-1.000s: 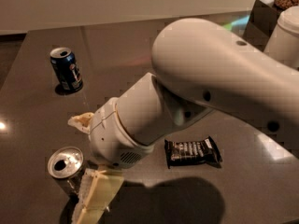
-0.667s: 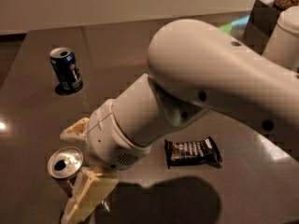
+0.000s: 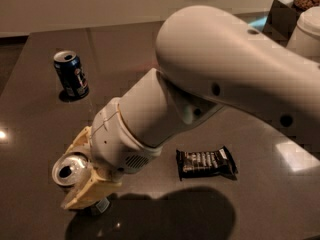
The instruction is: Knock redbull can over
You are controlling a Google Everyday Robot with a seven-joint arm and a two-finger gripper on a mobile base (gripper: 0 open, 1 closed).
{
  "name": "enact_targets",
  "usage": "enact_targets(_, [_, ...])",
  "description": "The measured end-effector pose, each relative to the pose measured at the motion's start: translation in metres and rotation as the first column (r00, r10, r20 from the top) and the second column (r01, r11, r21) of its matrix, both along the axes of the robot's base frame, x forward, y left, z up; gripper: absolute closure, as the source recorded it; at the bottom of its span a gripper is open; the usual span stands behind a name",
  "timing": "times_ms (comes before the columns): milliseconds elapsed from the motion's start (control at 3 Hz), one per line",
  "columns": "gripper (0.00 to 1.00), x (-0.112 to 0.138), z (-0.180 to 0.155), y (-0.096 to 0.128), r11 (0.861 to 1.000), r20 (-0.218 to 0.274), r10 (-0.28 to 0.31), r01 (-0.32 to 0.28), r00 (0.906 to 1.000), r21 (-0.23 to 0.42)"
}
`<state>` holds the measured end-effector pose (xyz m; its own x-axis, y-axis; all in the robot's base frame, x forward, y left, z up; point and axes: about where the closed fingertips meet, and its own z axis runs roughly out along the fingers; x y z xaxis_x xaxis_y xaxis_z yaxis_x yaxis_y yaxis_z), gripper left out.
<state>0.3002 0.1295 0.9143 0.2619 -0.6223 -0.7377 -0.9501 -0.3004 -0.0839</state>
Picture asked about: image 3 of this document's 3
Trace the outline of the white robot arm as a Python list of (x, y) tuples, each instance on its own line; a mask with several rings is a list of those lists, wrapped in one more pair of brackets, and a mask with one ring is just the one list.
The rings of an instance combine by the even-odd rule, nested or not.
[(64, 154), (82, 162), (62, 206), (89, 207), (125, 174), (158, 157), (164, 143), (231, 106), (256, 116), (313, 154), (320, 147), (320, 68), (207, 6), (170, 16), (156, 39), (159, 66), (112, 99)]

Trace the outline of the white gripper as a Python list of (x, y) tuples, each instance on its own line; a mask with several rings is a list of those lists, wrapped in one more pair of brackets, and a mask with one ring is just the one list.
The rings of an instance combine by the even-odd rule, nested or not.
[(91, 128), (84, 127), (65, 151), (88, 154), (94, 165), (71, 188), (61, 203), (65, 210), (87, 208), (116, 192), (124, 174), (135, 174), (160, 156), (162, 147), (140, 142), (123, 122), (119, 98), (113, 98), (95, 116)]

